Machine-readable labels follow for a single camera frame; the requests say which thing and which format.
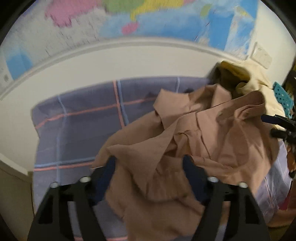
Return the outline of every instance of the black clamp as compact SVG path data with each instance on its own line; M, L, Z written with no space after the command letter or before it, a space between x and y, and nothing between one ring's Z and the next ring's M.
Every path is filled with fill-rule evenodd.
M90 177L74 184L52 183L33 220L28 241L74 241L67 202L76 204L84 241L106 241L92 209L100 202L115 171L115 157L97 168ZM246 183L238 186L208 177L203 168L184 156L183 169L195 198L205 206L192 241L214 241L218 232L224 201L230 201L230 213L224 241L270 241L263 215Z
M280 115L270 116L262 115L261 120L266 123L279 125L285 128L285 131L272 128L270 135L275 138L283 139L283 141L295 146L296 144L296 122ZM289 176L293 179L296 176L296 171L289 172Z

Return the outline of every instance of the yellow cloth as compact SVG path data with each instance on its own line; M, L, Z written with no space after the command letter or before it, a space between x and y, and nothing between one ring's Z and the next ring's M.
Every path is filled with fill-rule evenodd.
M246 95L251 91L259 90L265 98L266 114L272 116L280 115L285 117L285 112L282 105L277 102L274 96L272 83L269 81L260 65L250 59L243 61L240 64L226 63L226 61L223 61L219 68L227 69L232 74L233 79L239 78L241 80L241 82L235 88L233 97ZM227 78L228 81L233 81L231 78L229 78L229 74L227 75ZM227 79L220 79L219 81L227 82ZM277 129L283 129L278 125L275 125L275 127Z

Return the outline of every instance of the teal plastic basket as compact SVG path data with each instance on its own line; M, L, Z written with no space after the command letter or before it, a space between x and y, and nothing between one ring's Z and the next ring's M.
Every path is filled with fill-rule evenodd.
M284 108L286 117L292 118L290 110L293 108L294 102L291 99L291 97L288 95L288 93L284 90L283 87L277 82L274 83L274 95L278 101Z

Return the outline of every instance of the world map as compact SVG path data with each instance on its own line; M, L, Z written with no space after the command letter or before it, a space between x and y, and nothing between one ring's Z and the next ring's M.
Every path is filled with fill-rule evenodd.
M123 36L181 39L244 59L257 8L258 0L38 0L0 46L0 94L52 56Z

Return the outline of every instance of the metal screw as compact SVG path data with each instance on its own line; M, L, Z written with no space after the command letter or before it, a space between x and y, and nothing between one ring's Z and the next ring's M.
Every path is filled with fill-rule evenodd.
M248 187L248 184L246 184L246 183L239 183L239 186L241 188L247 188Z
M50 184L51 188L57 188L59 186L58 182L53 182L52 184Z
M207 179L208 179L208 181L210 181L211 183L217 183L217 182L219 182L219 179L216 178L216 177L208 177Z
M91 178L90 177L82 177L80 178L79 180L81 183L88 183L91 181Z

